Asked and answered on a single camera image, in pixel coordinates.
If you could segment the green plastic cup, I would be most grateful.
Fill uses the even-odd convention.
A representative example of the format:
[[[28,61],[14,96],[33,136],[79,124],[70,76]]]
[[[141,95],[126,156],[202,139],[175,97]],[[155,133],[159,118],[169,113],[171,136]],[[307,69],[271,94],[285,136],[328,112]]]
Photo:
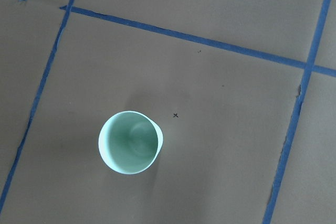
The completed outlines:
[[[137,111],[122,111],[110,117],[98,137],[103,162],[113,171],[134,175],[148,169],[163,146],[161,128]]]

